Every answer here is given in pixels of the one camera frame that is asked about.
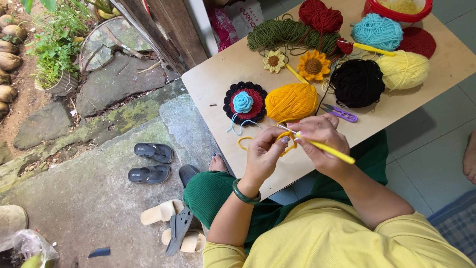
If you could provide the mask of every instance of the black flip-flop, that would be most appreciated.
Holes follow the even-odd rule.
[[[182,181],[183,187],[187,187],[188,182],[198,174],[200,171],[198,168],[192,166],[192,165],[183,165],[180,167],[178,170],[178,176],[180,177],[180,180]]]
[[[165,250],[165,255],[173,256],[178,252],[192,219],[193,214],[188,207],[184,207],[177,215],[172,215],[170,218],[170,242]]]
[[[160,164],[155,166],[146,166],[142,168],[133,168],[129,171],[127,177],[131,182],[139,183],[163,183],[170,176],[170,166]]]
[[[134,153],[164,164],[172,162],[174,156],[172,148],[165,144],[138,143],[134,146]]]

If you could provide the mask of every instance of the purple thread snips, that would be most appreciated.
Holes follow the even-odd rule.
[[[351,123],[357,122],[357,116],[353,113],[346,112],[340,108],[337,108],[329,104],[323,103],[322,105],[325,106],[326,108],[321,107],[321,109],[332,115],[343,118]]]

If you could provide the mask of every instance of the woman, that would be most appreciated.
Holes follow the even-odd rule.
[[[223,160],[195,175],[185,204],[209,228],[205,268],[455,267],[474,264],[450,246],[422,214],[385,188],[387,138],[381,131],[352,150],[330,114],[292,124],[304,139],[331,146],[356,159],[349,165],[304,140],[299,143],[316,167],[307,197],[287,206],[269,199],[258,204],[259,188],[274,172],[288,145],[268,126],[250,143],[245,174],[238,184]]]

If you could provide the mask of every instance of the painted fingernail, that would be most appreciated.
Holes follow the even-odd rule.
[[[284,143],[284,144],[288,144],[288,142],[289,142],[289,137],[286,136],[286,137],[281,138],[281,142]]]

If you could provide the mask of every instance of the dirt ground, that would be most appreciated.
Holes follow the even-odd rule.
[[[28,21],[31,21],[31,16],[24,11],[23,6],[20,5],[20,1],[0,0],[0,5],[6,14],[14,13],[15,19],[25,21],[21,26],[28,31],[26,43],[29,43],[34,35],[31,29],[36,28],[35,32],[39,31],[38,27],[33,23],[28,23]],[[40,2],[38,0],[34,1],[31,14],[40,14],[44,11],[45,8]],[[50,94],[35,89],[33,85],[34,78],[31,77],[31,74],[34,74],[36,70],[36,57],[24,55],[27,49],[23,45],[21,45],[19,49],[19,56],[22,57],[23,63],[17,70],[9,72],[12,74],[12,85],[17,89],[18,97],[14,102],[10,103],[10,113],[0,123],[0,140],[7,142],[13,158],[25,152],[13,147],[13,139],[17,135],[20,124],[34,111],[50,103],[51,98]]]

